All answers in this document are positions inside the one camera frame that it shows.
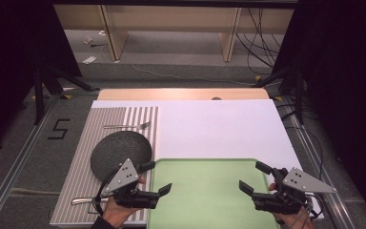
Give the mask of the black round plate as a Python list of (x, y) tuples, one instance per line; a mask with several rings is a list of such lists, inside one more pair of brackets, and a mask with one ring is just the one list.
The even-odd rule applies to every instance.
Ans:
[(153, 156), (150, 141), (133, 131), (121, 131), (104, 137), (91, 153), (91, 170), (103, 181), (119, 164), (129, 158), (133, 165), (149, 162)]

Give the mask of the wooden table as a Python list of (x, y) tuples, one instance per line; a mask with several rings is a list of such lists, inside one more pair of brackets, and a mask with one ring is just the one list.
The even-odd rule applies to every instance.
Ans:
[(262, 88), (159, 88), (159, 89), (105, 89), (97, 99), (106, 100), (243, 100), (268, 99)]

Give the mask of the person's left hand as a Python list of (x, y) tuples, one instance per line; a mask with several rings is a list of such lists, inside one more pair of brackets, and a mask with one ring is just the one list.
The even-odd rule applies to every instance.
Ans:
[(139, 211), (139, 208), (119, 206), (114, 198), (110, 197), (101, 218), (106, 222), (109, 229), (119, 229), (137, 211)]

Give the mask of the black metal stand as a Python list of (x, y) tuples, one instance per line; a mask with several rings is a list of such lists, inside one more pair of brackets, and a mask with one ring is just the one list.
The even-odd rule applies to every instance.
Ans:
[(33, 77), (34, 83), (34, 95), (35, 95), (35, 107), (36, 118), (34, 124), (37, 125), (41, 122), (45, 114), (45, 105), (43, 98), (43, 87), (46, 87), (50, 94), (60, 95), (64, 92), (63, 87), (60, 85), (58, 79), (63, 78), (71, 84), (88, 92), (99, 91), (99, 88), (90, 86), (85, 82), (77, 79), (75, 76), (66, 73), (65, 71), (54, 67), (51, 64), (40, 64)]
[(278, 88), (281, 95), (289, 95), (291, 92), (295, 92), (295, 116), (299, 123), (303, 124), (302, 97), (304, 92), (304, 80), (300, 68), (296, 64), (284, 67), (283, 69), (272, 73), (267, 78), (258, 81), (254, 85), (254, 88), (262, 88), (277, 79), (281, 79)]

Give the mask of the silver knife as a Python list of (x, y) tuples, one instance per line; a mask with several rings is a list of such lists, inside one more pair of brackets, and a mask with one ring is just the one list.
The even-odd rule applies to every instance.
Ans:
[[(107, 202), (109, 198), (101, 198), (100, 202)], [(83, 204), (83, 203), (93, 203), (96, 202), (96, 198), (73, 198), (71, 200), (71, 205)]]

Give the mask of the striped placemat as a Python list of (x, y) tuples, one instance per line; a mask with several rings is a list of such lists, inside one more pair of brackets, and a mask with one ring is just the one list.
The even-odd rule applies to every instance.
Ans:
[(71, 205), (73, 198), (93, 198), (101, 185), (91, 169), (94, 147), (117, 129), (104, 129), (104, 125), (138, 125), (151, 122), (145, 130), (128, 128), (145, 136), (155, 149), (159, 109), (148, 106), (91, 107), (85, 127), (77, 145), (71, 167), (52, 213), (50, 225), (59, 228), (89, 228), (97, 214), (91, 203)]

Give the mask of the green cutting mat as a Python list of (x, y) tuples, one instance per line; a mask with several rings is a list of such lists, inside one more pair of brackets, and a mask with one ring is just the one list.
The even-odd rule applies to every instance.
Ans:
[(238, 184), (268, 191), (253, 159), (160, 159), (152, 170), (154, 192), (171, 191), (149, 212), (147, 229), (279, 229), (274, 217), (254, 208)]

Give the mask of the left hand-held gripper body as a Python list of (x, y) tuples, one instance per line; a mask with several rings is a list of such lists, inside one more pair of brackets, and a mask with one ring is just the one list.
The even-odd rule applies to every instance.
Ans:
[(111, 172), (104, 181), (104, 188), (98, 192), (99, 198), (113, 197), (119, 206), (127, 208), (154, 209), (160, 198), (158, 193), (141, 191), (138, 188), (140, 174), (127, 158), (117, 170)]

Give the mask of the white table sheet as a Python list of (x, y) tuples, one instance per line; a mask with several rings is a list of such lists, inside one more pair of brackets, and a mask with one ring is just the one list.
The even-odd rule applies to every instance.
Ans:
[(270, 99), (95, 101), (94, 108), (155, 107), (154, 158), (255, 158), (300, 166)]

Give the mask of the wooden shelf unit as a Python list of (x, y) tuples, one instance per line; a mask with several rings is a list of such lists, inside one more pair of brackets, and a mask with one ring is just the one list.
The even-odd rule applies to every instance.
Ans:
[(237, 33), (255, 33), (260, 25), (264, 34), (284, 34), (293, 16), (291, 10), (258, 8), (56, 5), (54, 9), (65, 30), (104, 31), (115, 61), (131, 31), (188, 31), (218, 33), (223, 60), (228, 62)]

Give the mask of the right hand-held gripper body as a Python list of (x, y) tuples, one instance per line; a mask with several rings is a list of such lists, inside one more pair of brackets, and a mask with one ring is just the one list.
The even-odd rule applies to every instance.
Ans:
[(297, 168), (288, 171), (285, 168), (258, 167), (258, 170), (274, 177), (277, 191), (273, 194), (252, 193), (256, 210), (283, 215), (296, 214), (301, 207), (308, 205), (307, 193), (337, 192), (335, 187)]

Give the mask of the dark curtain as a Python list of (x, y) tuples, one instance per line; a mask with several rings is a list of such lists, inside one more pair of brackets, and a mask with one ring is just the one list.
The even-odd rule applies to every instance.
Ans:
[(73, 77), (81, 74), (53, 3), (0, 0), (0, 137), (41, 63)]
[(315, 112), (366, 201), (366, 0), (297, 0), (275, 66), (295, 60)]

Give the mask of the person's right hand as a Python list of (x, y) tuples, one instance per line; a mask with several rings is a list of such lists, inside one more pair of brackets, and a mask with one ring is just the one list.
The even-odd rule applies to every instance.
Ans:
[(296, 214), (283, 215), (273, 213), (276, 221), (283, 221), (287, 229), (315, 229), (307, 210), (301, 207)]

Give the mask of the metal floor rail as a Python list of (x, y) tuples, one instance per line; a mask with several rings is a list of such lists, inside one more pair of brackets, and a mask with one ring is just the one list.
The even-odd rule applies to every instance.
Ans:
[(295, 100), (290, 96), (284, 96), (276, 107), (302, 169), (337, 189), (334, 194), (315, 193), (323, 220), (327, 220), (333, 229), (356, 229), (351, 212), (340, 194), (340, 188), (335, 184), (334, 177), (328, 170), (329, 157), (324, 154), (321, 139), (305, 124), (299, 123), (295, 116)]
[(51, 114), (53, 107), (59, 100), (58, 95), (53, 95), (47, 100), (47, 104), (43, 106), (43, 114), (38, 118), (37, 122), (32, 122), (32, 128), (28, 133), (27, 139), (22, 141), (22, 148), (18, 151), (15, 160), (10, 165), (8, 172), (0, 183), (0, 212), (10, 195), (10, 192), (19, 178), (24, 166), (26, 165), (31, 151), (36, 144), (39, 136), (42, 134), (46, 122)]

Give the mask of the silver fork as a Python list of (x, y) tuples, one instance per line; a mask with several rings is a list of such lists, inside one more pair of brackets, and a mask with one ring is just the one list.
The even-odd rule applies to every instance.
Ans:
[(122, 129), (122, 128), (134, 128), (138, 130), (145, 130), (151, 126), (151, 122), (145, 122), (138, 125), (104, 125), (104, 129)]

